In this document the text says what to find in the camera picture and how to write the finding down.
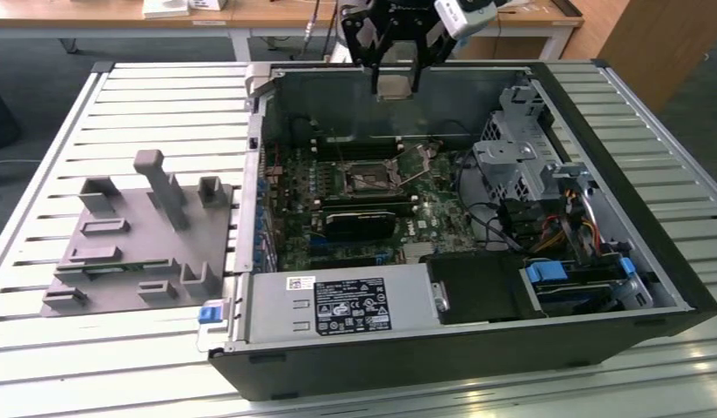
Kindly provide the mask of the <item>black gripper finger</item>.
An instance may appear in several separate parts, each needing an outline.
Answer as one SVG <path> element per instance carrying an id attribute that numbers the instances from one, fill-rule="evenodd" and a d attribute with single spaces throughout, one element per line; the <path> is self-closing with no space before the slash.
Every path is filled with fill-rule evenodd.
<path id="1" fill-rule="evenodd" d="M 412 60 L 412 92 L 417 92 L 423 69 L 446 61 L 455 46 L 455 39 L 437 15 L 414 17 L 412 30 L 417 47 Z"/>
<path id="2" fill-rule="evenodd" d="M 371 94 L 378 93 L 380 61 L 388 47 L 380 31 L 376 29 L 374 12 L 346 12 L 340 17 L 344 45 L 350 51 L 352 63 L 370 72 Z"/>

